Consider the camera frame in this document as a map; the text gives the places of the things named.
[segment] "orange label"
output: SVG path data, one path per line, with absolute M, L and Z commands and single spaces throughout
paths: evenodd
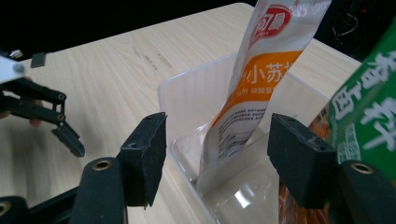
M 301 50 L 266 53 L 252 58 L 245 66 L 233 93 L 214 120 L 219 119 L 233 107 L 248 101 L 269 101 L 275 86 L 301 54 Z

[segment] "black background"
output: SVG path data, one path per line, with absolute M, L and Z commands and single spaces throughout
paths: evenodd
M 0 0 L 0 50 L 24 60 L 236 2 L 257 0 Z M 361 61 L 395 11 L 394 0 L 332 0 L 315 38 Z

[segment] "white plastic packet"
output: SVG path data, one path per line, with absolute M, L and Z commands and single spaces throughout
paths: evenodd
M 257 129 L 274 88 L 314 36 L 330 3 L 257 2 L 238 51 L 228 99 L 205 136 L 198 192 L 206 194 L 234 175 L 227 162 L 241 153 Z

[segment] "sauce packet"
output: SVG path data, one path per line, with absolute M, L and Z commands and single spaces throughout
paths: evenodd
M 233 175 L 236 157 L 257 129 L 272 92 L 314 36 L 331 0 L 259 0 L 233 68 L 228 99 L 206 133 L 197 191 Z
M 365 161 L 396 188 L 396 20 L 361 66 L 310 123 L 309 129 L 337 149 L 339 163 Z M 279 223 L 332 223 L 324 209 L 300 208 L 279 185 Z

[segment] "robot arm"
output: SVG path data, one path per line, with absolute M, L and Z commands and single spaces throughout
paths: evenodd
M 0 112 L 10 111 L 12 115 L 21 118 L 41 119 L 55 124 L 57 128 L 52 132 L 75 156 L 83 157 L 85 148 L 79 142 L 78 134 L 66 122 L 64 114 L 66 95 L 22 78 L 25 75 L 25 69 L 19 63 L 0 57 L 0 65 L 2 72 L 0 76 L 0 90 L 2 91 L 0 93 Z M 12 91 L 21 98 L 6 95 L 4 90 Z M 49 102 L 52 104 L 52 108 L 33 104 L 23 97 Z

